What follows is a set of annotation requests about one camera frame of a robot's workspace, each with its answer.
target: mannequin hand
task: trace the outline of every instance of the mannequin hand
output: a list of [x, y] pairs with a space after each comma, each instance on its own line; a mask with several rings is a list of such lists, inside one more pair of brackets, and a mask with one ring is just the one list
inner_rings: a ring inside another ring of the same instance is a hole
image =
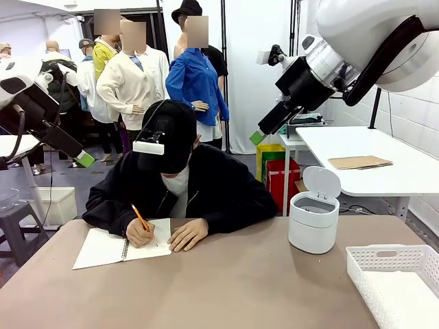
[[126, 229], [126, 237], [130, 240], [131, 244], [136, 248], [143, 247], [148, 244], [154, 238], [154, 224], [148, 223], [148, 232], [143, 227], [139, 218], [133, 219]]
[[192, 247], [197, 244], [198, 241], [204, 239], [209, 231], [209, 225], [206, 219], [199, 218], [190, 221], [189, 223], [179, 227], [168, 243], [171, 243], [169, 250], [174, 250], [179, 252], [182, 248], [185, 251], [189, 251]]
[[145, 114], [145, 109], [142, 108], [141, 106], [134, 105], [132, 107], [132, 113], [137, 114], [137, 115], [142, 115], [142, 114]]
[[193, 101], [192, 105], [195, 106], [195, 111], [206, 112], [209, 109], [209, 105], [203, 101]]

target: jacket zipper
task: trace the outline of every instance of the jacket zipper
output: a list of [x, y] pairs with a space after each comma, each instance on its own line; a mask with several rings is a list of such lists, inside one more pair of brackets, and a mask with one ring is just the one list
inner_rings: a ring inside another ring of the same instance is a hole
[[158, 214], [158, 212], [160, 211], [160, 209], [162, 208], [163, 202], [165, 201], [167, 194], [169, 193], [169, 191], [166, 191], [165, 197], [163, 198], [162, 202], [160, 203], [160, 206], [158, 206], [156, 215]]
[[197, 193], [195, 193], [195, 195], [189, 200], [189, 202], [186, 205], [186, 208], [189, 206], [189, 204], [192, 202], [192, 200], [195, 199], [195, 197], [198, 195], [198, 192], [199, 191], [197, 191]]

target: plastic bowl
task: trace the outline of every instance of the plastic bowl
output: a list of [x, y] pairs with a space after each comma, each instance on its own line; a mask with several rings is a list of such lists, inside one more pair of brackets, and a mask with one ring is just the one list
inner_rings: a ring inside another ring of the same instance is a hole
[[0, 212], [12, 209], [19, 200], [19, 193], [16, 188], [0, 190]]

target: open notebook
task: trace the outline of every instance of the open notebook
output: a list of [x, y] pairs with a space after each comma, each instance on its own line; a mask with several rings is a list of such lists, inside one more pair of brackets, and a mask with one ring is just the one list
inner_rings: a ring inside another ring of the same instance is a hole
[[167, 241], [171, 237], [171, 220], [157, 219], [150, 223], [156, 226], [154, 230], [156, 239], [140, 248], [133, 247], [127, 238], [111, 235], [106, 230], [90, 229], [73, 269], [170, 255]]

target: person's left hand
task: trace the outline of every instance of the person's left hand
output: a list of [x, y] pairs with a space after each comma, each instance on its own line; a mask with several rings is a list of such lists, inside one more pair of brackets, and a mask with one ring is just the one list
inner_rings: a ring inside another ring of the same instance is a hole
[[206, 219], [194, 219], [193, 221], [180, 226], [174, 232], [174, 234], [168, 240], [168, 243], [171, 244], [169, 250], [179, 252], [182, 248], [184, 248], [187, 252], [192, 249], [192, 247], [196, 245], [198, 241], [204, 239], [207, 236], [208, 231], [209, 225], [207, 224]]

